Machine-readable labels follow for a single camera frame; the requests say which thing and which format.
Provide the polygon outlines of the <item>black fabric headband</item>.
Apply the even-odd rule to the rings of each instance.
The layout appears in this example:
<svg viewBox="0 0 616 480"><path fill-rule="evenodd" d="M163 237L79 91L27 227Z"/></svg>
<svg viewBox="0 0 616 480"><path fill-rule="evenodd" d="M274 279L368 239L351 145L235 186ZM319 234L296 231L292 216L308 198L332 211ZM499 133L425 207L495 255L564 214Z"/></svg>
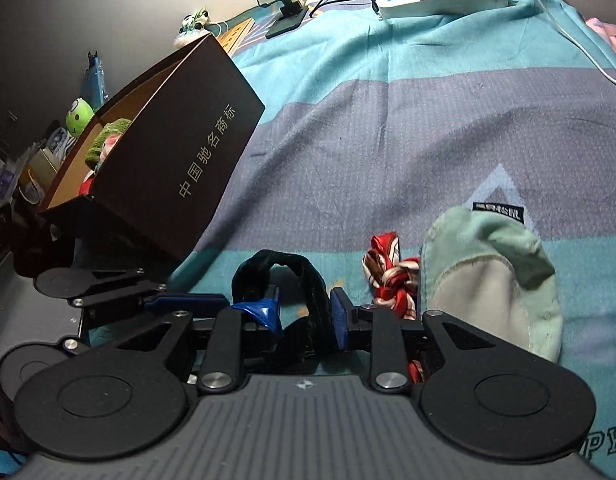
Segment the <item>black fabric headband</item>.
<svg viewBox="0 0 616 480"><path fill-rule="evenodd" d="M302 255L262 249L237 268L232 299L237 304L261 300L271 286L279 292L282 331L268 370L312 374L338 351L323 278Z"/></svg>

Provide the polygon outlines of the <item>red patterned scarf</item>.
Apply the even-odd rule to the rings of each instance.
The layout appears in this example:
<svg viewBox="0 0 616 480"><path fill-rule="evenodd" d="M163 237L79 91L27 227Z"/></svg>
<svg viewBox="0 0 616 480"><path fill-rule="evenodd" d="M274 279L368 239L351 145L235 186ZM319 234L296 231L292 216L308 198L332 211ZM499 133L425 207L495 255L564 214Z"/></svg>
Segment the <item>red patterned scarf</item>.
<svg viewBox="0 0 616 480"><path fill-rule="evenodd" d="M400 321L417 318L419 257L403 259L396 232L374 235L362 259L373 292L371 383L378 390L399 391L421 380L421 367L407 360Z"/></svg>

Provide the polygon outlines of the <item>green soft pouch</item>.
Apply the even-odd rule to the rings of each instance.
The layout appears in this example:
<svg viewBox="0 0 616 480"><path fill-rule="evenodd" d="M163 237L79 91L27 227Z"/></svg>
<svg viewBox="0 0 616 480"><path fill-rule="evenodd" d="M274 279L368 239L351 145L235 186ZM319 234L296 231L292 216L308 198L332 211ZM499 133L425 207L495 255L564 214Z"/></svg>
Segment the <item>green soft pouch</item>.
<svg viewBox="0 0 616 480"><path fill-rule="evenodd" d="M556 270L522 223L457 206L427 231L419 311L439 310L550 362L562 349Z"/></svg>

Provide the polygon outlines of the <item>blue grey bed sheet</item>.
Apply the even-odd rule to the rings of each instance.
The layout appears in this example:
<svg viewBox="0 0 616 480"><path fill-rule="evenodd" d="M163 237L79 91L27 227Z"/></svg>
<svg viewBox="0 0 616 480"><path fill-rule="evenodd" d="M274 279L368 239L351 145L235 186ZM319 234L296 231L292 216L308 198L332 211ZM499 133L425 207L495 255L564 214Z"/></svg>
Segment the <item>blue grey bed sheet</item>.
<svg viewBox="0 0 616 480"><path fill-rule="evenodd" d="M418 255L461 206L539 237L559 361L594 391L582 455L616 478L616 54L564 0L454 18L332 9L235 64L265 104L215 217L169 278L227 294L260 249L298 252L353 300L375 234Z"/></svg>

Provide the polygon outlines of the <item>brown cardboard box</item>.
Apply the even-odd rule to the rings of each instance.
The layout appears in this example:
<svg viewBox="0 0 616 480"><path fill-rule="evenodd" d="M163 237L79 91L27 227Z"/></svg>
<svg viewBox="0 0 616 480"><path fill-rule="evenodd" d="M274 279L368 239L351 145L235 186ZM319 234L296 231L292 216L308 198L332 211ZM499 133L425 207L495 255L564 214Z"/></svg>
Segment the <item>brown cardboard box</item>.
<svg viewBox="0 0 616 480"><path fill-rule="evenodd" d="M265 105L211 35L171 53L100 108L61 166L42 217L80 238L126 242L171 272L195 247ZM107 122L131 125L98 171L84 162Z"/></svg>

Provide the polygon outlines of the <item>green frog plush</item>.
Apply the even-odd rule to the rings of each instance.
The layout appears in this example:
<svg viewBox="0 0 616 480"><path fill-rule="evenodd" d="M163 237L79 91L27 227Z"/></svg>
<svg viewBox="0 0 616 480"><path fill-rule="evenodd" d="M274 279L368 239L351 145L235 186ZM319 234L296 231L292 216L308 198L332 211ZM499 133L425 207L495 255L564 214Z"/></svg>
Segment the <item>green frog plush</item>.
<svg viewBox="0 0 616 480"><path fill-rule="evenodd" d="M85 99L76 99L72 105L70 105L65 118L65 125L68 133L74 138L79 138L93 116L94 112L90 104Z"/></svg>

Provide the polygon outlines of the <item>blue bottle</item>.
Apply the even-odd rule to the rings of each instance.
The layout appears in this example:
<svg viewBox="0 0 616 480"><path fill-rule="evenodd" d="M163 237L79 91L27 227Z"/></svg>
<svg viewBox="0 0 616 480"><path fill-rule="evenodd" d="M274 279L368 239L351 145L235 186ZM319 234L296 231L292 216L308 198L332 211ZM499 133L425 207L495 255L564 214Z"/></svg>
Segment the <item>blue bottle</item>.
<svg viewBox="0 0 616 480"><path fill-rule="evenodd" d="M91 106L92 110L99 110L108 99L105 73L98 51L88 52L88 67L84 71L84 78L82 78L81 96Z"/></svg>

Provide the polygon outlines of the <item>small panda figurine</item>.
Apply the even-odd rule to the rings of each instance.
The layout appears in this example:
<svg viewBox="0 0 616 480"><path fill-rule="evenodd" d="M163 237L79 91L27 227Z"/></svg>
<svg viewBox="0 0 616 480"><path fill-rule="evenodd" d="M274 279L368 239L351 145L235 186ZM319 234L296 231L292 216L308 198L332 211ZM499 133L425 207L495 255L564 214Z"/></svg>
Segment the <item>small panda figurine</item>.
<svg viewBox="0 0 616 480"><path fill-rule="evenodd" d="M187 14L182 20L177 37L173 40L173 46L181 49L208 35L209 30L206 28L208 21L209 13L206 8L201 8L194 14Z"/></svg>

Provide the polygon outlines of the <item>pink folded cloth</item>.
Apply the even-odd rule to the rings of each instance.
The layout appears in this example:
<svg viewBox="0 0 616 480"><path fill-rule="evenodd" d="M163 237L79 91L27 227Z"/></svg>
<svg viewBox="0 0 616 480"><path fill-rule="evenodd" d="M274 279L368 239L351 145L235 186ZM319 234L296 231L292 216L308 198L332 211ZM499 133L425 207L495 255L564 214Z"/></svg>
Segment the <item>pink folded cloth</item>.
<svg viewBox="0 0 616 480"><path fill-rule="evenodd" d="M614 50L616 54L616 24L610 24L599 20L598 18L589 18L585 24L596 34L599 34Z"/></svg>

